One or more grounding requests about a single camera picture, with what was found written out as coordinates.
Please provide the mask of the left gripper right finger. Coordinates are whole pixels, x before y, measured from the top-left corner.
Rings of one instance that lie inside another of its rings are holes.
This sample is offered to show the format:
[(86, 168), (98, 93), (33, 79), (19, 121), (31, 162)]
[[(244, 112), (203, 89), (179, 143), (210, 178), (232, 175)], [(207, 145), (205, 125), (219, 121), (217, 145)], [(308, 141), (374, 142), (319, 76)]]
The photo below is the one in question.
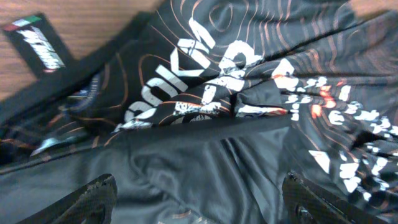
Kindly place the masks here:
[(287, 173), (282, 191), (293, 224), (388, 224), (295, 172)]

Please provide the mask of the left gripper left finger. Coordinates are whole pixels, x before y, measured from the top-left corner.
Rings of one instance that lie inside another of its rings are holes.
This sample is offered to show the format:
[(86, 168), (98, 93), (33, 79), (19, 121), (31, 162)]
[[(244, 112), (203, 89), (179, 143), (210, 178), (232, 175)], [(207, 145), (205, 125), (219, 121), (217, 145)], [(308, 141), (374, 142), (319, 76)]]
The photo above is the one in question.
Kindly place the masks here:
[(103, 174), (18, 224), (110, 224), (118, 188), (111, 174)]

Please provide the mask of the black printed cycling jersey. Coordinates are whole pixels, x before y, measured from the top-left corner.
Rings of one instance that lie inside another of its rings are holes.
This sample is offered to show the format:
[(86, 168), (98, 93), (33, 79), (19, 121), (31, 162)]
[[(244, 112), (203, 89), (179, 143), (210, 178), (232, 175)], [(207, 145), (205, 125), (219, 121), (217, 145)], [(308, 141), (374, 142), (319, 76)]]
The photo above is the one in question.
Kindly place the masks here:
[(111, 223), (291, 223), (295, 172), (397, 222), (397, 12), (165, 1), (74, 61), (43, 14), (3, 28), (37, 82), (1, 103), (1, 222), (103, 174)]

